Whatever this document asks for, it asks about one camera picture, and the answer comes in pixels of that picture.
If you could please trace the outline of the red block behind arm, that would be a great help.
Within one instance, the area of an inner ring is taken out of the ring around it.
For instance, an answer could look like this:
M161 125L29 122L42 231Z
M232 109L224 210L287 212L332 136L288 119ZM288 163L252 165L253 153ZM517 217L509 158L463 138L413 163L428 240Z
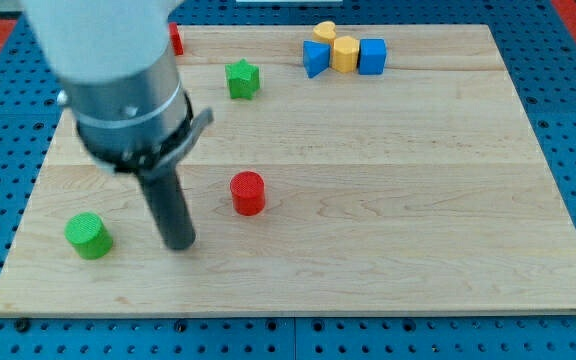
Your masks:
M184 46L179 28L176 22L170 22L168 24L170 43L173 48L174 54L176 56L181 56L184 54Z

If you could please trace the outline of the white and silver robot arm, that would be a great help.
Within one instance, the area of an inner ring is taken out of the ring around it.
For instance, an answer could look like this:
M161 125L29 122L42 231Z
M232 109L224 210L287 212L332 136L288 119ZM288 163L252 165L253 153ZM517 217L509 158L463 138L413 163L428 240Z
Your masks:
M168 16L179 0L22 0L86 150L118 171L172 169L213 118L183 89Z

